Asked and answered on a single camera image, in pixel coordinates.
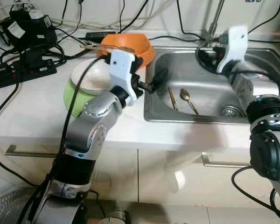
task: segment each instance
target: white bowl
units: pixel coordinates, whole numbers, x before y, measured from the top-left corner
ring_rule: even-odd
[[[86,67],[94,61],[95,58],[80,63],[71,73],[73,84],[77,85],[79,79]],[[99,60],[87,71],[80,85],[80,89],[92,95],[99,95],[104,90],[110,90],[110,66]]]

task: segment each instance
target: stainless steel sink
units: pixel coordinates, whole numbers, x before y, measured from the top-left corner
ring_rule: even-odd
[[[248,123],[236,93],[223,75],[212,74],[197,63],[195,48],[155,47],[156,57],[147,66],[146,82],[155,78],[163,82],[153,94],[145,93],[144,118],[161,122]],[[271,49],[248,49],[246,60],[275,74],[280,79],[280,57]],[[176,99],[173,109],[168,87]],[[195,115],[189,104],[180,98],[186,89],[198,110]]]

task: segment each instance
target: faucet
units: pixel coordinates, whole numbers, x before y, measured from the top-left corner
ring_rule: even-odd
[[[216,32],[216,29],[217,29],[217,26],[218,26],[218,19],[219,19],[219,16],[220,16],[220,14],[221,14],[221,11],[222,11],[222,7],[223,7],[223,4],[224,4],[224,1],[225,1],[225,0],[220,0],[220,1],[219,1],[219,4],[218,4],[218,7],[217,7],[217,11],[216,11],[214,20],[213,20],[213,22],[210,24],[210,28],[209,28],[208,34],[209,34],[211,37],[214,37],[214,34],[215,34],[215,32]]]

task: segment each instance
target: white countertop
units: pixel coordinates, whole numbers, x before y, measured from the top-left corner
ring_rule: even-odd
[[[153,45],[196,46],[194,43],[159,39]],[[280,45],[256,44],[252,47],[274,48]],[[71,71],[93,53],[70,60],[57,73],[24,82],[0,114],[0,142],[14,144],[59,144],[67,110],[63,91]],[[0,104],[14,89],[0,89]],[[126,107],[116,125],[109,131],[105,147],[147,148],[163,150],[235,150],[249,148],[249,125],[157,123],[144,120],[144,96],[133,107]]]

